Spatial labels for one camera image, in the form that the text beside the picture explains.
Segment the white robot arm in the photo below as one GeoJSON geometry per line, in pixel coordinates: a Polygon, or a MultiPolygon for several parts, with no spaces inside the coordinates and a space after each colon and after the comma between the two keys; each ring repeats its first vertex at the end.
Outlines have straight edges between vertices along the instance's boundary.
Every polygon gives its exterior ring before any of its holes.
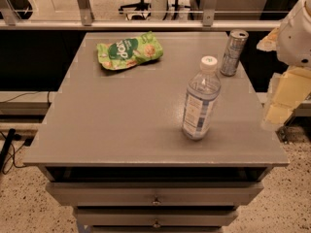
{"type": "Polygon", "coordinates": [[[277,130],[311,93],[311,0],[298,0],[257,49],[275,50],[277,59],[288,65],[282,75],[272,76],[263,106],[261,127],[277,130]]]}

